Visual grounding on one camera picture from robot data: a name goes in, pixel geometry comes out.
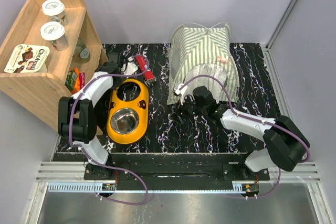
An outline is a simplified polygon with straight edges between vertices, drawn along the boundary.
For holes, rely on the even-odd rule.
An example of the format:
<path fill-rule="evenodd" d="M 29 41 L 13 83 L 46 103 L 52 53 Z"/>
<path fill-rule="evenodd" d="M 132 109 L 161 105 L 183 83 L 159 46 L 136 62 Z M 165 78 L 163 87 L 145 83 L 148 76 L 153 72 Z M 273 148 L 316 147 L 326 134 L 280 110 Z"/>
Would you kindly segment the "yellow pet bowl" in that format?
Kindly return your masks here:
<path fill-rule="evenodd" d="M 139 95 L 130 101 L 118 97 L 123 86 L 133 84 Z M 147 86 L 136 79 L 126 79 L 110 97 L 107 119 L 107 134 L 115 143 L 129 145 L 139 141 L 146 133 L 149 120 L 149 91 Z"/>

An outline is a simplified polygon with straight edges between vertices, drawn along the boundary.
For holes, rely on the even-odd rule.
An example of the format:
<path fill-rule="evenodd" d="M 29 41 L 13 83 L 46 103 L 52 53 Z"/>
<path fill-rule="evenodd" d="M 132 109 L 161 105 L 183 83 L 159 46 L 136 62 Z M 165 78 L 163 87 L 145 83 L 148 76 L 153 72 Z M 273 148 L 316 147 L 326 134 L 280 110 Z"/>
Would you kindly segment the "steel bowl front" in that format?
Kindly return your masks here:
<path fill-rule="evenodd" d="M 139 125 L 139 116 L 131 108 L 122 108 L 114 112 L 111 118 L 112 129 L 119 134 L 129 134 Z"/>

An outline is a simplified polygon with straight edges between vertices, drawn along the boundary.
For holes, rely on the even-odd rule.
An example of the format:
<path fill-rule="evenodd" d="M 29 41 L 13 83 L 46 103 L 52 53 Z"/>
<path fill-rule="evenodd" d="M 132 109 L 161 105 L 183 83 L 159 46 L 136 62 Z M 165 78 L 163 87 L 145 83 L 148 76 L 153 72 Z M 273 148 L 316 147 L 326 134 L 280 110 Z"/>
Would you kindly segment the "striped green pet tent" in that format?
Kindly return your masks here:
<path fill-rule="evenodd" d="M 187 93 L 205 86 L 219 102 L 238 101 L 239 75 L 230 53 L 229 32 L 225 28 L 180 25 L 171 37 L 169 49 L 169 94 L 167 104 L 179 101 L 174 89 L 185 83 Z"/>

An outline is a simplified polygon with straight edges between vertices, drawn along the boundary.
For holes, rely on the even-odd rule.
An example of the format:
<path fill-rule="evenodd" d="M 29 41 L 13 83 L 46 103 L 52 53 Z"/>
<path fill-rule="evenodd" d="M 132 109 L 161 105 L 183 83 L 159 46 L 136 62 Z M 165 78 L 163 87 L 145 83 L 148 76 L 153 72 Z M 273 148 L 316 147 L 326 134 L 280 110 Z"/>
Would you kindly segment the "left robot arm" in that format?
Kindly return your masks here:
<path fill-rule="evenodd" d="M 101 179 L 111 178 L 114 167 L 108 163 L 109 155 L 98 140 L 94 108 L 108 90 L 121 82 L 123 64 L 123 55 L 109 53 L 108 61 L 94 71 L 80 91 L 60 98 L 58 103 L 58 134 L 82 151 L 90 164 L 97 165 L 95 172 Z"/>

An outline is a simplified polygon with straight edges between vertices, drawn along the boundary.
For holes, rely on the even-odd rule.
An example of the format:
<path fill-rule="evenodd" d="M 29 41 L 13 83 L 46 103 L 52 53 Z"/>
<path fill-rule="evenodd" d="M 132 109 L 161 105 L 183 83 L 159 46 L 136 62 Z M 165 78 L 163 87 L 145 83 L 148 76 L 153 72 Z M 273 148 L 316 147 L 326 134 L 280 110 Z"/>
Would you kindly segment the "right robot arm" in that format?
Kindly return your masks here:
<path fill-rule="evenodd" d="M 264 142 L 265 147 L 253 151 L 239 166 L 239 174 L 250 180 L 263 169 L 279 167 L 287 172 L 308 158 L 310 143 L 287 116 L 262 118 L 248 115 L 230 106 L 218 103 L 205 87 L 197 87 L 188 94 L 187 86 L 180 84 L 174 91 L 179 97 L 177 108 L 182 115 L 201 115 L 227 130 L 234 130 Z"/>

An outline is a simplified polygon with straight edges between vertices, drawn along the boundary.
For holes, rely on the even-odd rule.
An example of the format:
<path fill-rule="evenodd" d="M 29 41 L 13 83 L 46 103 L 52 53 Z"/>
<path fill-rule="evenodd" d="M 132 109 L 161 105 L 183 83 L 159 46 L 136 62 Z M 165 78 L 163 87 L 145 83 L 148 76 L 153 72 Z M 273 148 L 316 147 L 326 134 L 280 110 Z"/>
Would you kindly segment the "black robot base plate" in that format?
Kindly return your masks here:
<path fill-rule="evenodd" d="M 108 161 L 135 172 L 151 191 L 229 190 L 234 181 L 252 184 L 270 179 L 266 169 L 248 170 L 245 157 L 245 153 L 113 153 Z"/>

